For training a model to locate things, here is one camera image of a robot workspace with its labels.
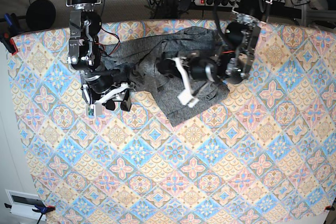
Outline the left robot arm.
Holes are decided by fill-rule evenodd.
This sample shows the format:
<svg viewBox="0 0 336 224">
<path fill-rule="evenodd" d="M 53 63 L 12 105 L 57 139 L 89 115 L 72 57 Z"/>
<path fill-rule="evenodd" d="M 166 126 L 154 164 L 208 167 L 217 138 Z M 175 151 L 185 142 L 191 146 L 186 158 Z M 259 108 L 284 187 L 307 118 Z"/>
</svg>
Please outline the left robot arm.
<svg viewBox="0 0 336 224">
<path fill-rule="evenodd" d="M 272 4 L 272 0 L 235 0 L 232 7 L 235 18 L 221 29 L 217 13 L 221 1 L 214 0 L 218 36 L 212 50 L 166 52 L 156 65 L 161 74 L 182 80 L 184 89 L 177 98 L 190 108 L 197 104 L 200 92 L 208 85 L 223 80 L 239 84 L 249 78 L 260 24 L 267 20 Z"/>
</svg>

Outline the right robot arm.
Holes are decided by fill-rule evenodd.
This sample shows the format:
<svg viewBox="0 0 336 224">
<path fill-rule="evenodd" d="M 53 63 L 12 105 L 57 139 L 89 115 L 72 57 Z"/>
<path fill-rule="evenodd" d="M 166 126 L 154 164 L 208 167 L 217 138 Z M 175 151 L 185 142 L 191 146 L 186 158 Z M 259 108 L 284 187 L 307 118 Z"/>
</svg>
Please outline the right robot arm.
<svg viewBox="0 0 336 224">
<path fill-rule="evenodd" d="M 99 42 L 102 30 L 100 15 L 95 10 L 103 0 L 67 0 L 70 12 L 70 39 L 68 64 L 80 73 L 82 97 L 86 103 L 86 116 L 100 116 L 102 110 L 115 110 L 116 103 L 126 112 L 131 110 L 130 91 L 134 85 L 129 80 L 127 68 L 113 68 L 103 58 L 111 58 L 105 45 Z"/>
</svg>

